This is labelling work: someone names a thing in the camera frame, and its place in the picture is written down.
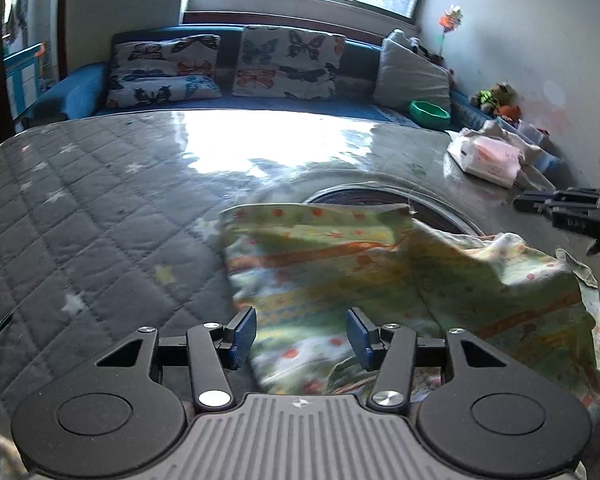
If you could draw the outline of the blue sofa bench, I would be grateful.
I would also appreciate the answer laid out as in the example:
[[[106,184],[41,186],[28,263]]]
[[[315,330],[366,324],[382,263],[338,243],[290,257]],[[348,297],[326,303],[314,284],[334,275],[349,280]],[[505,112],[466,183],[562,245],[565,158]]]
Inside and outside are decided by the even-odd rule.
[[[85,65],[53,88],[47,90],[24,113],[27,128],[114,113],[144,112],[145,110],[291,110],[341,117],[400,122],[409,125],[411,117],[406,113],[395,112],[373,103],[372,93],[378,73],[380,47],[353,38],[340,42],[343,58],[336,73],[336,96],[325,102],[294,101],[287,98],[253,98],[233,96],[232,84],[235,68],[239,61],[239,47],[242,33],[250,29],[248,25],[195,24],[163,27],[135,32],[120,32],[111,39],[111,45],[119,47],[125,42],[157,42],[159,40],[181,39],[194,35],[215,35],[220,38],[220,50],[216,60],[216,82],[221,95],[213,99],[164,101],[146,103],[131,107],[109,107],[106,105],[111,81],[111,64],[94,63]]]

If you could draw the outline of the blue white cabinet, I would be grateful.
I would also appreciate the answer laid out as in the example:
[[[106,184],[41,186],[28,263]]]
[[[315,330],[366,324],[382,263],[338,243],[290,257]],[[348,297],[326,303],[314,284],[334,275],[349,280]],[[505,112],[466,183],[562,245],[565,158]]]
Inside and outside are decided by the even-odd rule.
[[[42,96],[44,42],[39,42],[4,58],[6,88],[12,119],[21,117]]]

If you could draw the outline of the colourful pinwheel toy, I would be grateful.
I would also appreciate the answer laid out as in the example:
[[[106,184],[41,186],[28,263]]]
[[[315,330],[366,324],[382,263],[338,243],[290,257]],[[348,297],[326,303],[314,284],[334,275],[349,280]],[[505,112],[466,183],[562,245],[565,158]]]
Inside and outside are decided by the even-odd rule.
[[[443,55],[443,49],[445,44],[446,35],[450,32],[454,32],[460,27],[463,21],[463,11],[460,6],[452,4],[449,9],[446,9],[440,16],[438,24],[441,27],[441,35],[439,40],[439,51],[438,55]]]

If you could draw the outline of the floral patterned child garment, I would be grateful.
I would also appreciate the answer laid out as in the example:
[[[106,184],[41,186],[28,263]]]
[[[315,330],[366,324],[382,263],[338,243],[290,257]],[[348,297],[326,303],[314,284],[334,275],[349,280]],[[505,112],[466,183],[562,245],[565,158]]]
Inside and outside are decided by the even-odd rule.
[[[346,337],[360,308],[440,338],[459,327],[600,417],[600,296],[592,271],[514,233],[451,234],[385,207],[242,205],[220,240],[237,307],[257,311],[250,363],[275,394],[370,393]]]

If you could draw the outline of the left butterfly cushion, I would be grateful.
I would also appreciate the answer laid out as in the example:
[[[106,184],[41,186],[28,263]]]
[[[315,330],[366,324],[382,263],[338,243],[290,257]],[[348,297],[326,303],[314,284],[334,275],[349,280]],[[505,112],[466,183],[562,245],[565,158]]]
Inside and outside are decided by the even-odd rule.
[[[217,99],[218,35],[127,41],[112,48],[106,107],[113,110]]]

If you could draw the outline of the green plastic bowl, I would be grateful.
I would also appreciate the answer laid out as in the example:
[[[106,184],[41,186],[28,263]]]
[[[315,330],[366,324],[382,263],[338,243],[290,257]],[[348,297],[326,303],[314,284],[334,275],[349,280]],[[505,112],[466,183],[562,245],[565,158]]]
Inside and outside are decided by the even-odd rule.
[[[422,128],[431,130],[445,130],[451,123],[451,114],[444,108],[422,100],[414,100],[410,103],[408,112],[413,122]]]

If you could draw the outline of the beige folded cloth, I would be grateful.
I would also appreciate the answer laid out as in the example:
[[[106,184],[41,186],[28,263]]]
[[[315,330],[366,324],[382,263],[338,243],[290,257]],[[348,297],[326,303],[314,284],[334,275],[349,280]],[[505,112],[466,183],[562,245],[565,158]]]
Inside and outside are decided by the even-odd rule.
[[[535,169],[532,164],[539,149],[527,144],[516,134],[504,131],[495,120],[487,120],[480,129],[461,128],[459,136],[490,136],[492,139],[502,140],[521,151],[521,170],[514,186],[519,186],[526,191],[553,191],[555,185],[547,177]]]

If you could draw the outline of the stuffed toy animal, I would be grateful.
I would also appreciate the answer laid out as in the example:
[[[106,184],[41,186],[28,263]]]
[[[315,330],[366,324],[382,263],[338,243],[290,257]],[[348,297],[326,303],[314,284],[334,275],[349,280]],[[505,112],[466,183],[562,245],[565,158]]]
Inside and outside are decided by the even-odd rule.
[[[490,117],[501,117],[506,122],[521,120],[521,109],[515,103],[516,92],[507,82],[494,84],[488,90],[480,90],[469,98],[469,104]]]

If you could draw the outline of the grey quilted star mat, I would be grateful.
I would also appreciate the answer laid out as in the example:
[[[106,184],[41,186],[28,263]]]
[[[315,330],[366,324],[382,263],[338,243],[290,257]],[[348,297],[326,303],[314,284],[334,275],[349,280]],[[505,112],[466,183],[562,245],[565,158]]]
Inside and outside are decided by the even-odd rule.
[[[263,392],[251,349],[223,367],[223,328],[244,307],[219,221],[237,206],[405,205],[437,230],[514,233],[584,264],[582,235],[464,176],[449,143],[254,110],[102,116],[5,141],[0,479],[600,478],[600,417],[464,328],[429,338],[371,320],[365,396]]]

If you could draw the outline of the clear plastic storage box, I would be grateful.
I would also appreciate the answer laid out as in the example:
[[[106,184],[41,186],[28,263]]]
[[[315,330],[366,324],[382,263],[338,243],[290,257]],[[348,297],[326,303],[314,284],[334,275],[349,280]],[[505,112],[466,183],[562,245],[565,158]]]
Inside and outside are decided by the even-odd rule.
[[[565,163],[559,156],[554,154],[553,144],[550,142],[550,136],[545,130],[536,128],[535,125],[523,120],[517,122],[516,125],[508,122],[504,117],[497,117],[495,121],[504,131],[516,134],[527,144],[539,149],[539,153],[532,164],[539,172],[548,176],[551,172],[564,168]]]

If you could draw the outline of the wet wipes pack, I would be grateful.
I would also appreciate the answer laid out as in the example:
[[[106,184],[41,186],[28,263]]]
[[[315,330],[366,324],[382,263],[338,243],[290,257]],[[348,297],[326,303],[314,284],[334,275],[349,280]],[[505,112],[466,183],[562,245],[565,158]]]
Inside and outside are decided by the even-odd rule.
[[[448,153],[465,174],[512,188],[521,170],[521,151],[490,136],[454,136]]]

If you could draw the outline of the butterfly cushion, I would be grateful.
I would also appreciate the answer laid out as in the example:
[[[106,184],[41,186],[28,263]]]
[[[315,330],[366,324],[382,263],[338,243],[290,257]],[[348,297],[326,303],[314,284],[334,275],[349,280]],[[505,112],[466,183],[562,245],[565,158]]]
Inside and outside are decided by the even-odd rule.
[[[106,107],[113,110],[217,99],[218,35],[127,41],[112,48]]]
[[[325,101],[336,96],[346,37],[317,30],[247,26],[232,92],[245,98]]]

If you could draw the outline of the grey pillow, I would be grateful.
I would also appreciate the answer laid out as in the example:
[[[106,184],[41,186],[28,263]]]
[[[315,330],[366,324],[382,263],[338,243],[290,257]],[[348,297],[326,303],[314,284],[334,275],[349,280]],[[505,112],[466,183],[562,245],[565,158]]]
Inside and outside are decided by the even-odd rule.
[[[374,102],[407,112],[412,101],[426,101],[450,112],[449,74],[410,47],[401,29],[395,29],[382,40]]]

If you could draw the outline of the right butterfly cushion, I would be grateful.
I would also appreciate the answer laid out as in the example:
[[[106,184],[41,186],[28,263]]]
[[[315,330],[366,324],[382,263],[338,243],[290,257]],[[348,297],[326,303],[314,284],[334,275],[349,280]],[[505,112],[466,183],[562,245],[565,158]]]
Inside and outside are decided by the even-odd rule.
[[[317,30],[247,26],[232,92],[245,98],[325,101],[336,96],[346,37]]]

